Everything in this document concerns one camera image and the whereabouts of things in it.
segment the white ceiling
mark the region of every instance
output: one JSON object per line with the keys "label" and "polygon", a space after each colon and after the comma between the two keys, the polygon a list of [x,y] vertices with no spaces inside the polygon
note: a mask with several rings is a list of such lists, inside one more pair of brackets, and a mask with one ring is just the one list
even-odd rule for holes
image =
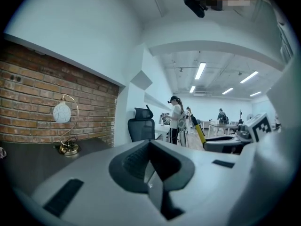
{"label": "white ceiling", "polygon": [[[191,12],[183,0],[126,1],[136,12],[142,24],[160,19],[168,13],[177,13],[180,10]],[[275,20],[272,7],[262,0],[251,1],[249,6],[224,7],[224,10],[235,11],[250,23],[268,27],[270,27],[269,22],[273,21],[272,19]],[[210,13],[210,17],[212,14],[219,17],[220,13],[225,12]],[[281,72],[266,64],[222,52],[186,51],[166,54],[158,56],[158,58],[166,69],[174,93],[188,93],[191,86],[195,85],[197,86],[196,91],[206,91],[207,96],[250,99],[250,95],[253,93],[267,91],[281,75]],[[206,62],[206,68],[200,80],[197,81],[194,76],[200,62]],[[254,71],[259,72],[254,78],[244,84],[239,83]],[[234,90],[223,96],[222,92],[229,88],[234,88]]]}
{"label": "white ceiling", "polygon": [[[129,5],[136,12],[141,22],[147,23],[149,21],[161,18],[169,12],[179,11],[190,9],[184,4],[183,0],[126,0]],[[254,0],[250,2],[249,6],[224,6],[224,10],[235,10],[242,17],[246,18],[249,21],[256,23],[265,23],[269,21],[267,17],[267,11],[271,10],[271,6],[262,1]]]}
{"label": "white ceiling", "polygon": [[[189,93],[191,86],[196,86],[197,94],[250,99],[253,93],[266,92],[281,76],[280,71],[256,60],[223,52],[186,51],[165,54],[158,56],[158,59],[176,94]],[[201,62],[205,62],[206,67],[201,78],[195,80]],[[247,82],[240,83],[254,71],[259,73]],[[223,95],[229,88],[234,89]]]}

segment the black pants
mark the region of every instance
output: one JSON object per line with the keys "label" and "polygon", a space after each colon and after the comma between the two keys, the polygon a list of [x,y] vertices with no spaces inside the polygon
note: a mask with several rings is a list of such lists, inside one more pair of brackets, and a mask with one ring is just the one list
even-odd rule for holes
{"label": "black pants", "polygon": [[170,140],[169,142],[172,144],[177,145],[177,139],[178,139],[179,129],[170,129]]}

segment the white globe lamp shade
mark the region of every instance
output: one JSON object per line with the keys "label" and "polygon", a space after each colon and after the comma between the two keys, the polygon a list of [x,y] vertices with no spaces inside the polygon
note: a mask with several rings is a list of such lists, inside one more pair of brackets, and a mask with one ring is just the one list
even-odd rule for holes
{"label": "white globe lamp shade", "polygon": [[66,123],[70,121],[71,110],[68,105],[66,105],[65,101],[62,101],[53,109],[53,118],[57,123]]}

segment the black office chair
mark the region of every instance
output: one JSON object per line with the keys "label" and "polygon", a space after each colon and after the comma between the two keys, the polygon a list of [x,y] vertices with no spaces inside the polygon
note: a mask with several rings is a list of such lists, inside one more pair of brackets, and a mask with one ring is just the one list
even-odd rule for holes
{"label": "black office chair", "polygon": [[147,109],[135,108],[135,118],[127,122],[132,142],[155,139],[155,122],[152,119],[154,115],[147,105],[146,107]]}

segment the white shirt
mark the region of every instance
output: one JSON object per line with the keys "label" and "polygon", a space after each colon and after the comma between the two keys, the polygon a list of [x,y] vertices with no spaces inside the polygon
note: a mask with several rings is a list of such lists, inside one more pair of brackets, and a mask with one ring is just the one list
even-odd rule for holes
{"label": "white shirt", "polygon": [[172,120],[172,119],[170,120],[170,128],[172,128],[172,129],[177,129],[178,128],[178,120],[179,120],[181,114],[182,114],[181,106],[180,105],[175,105],[172,117],[176,117],[177,120]]}

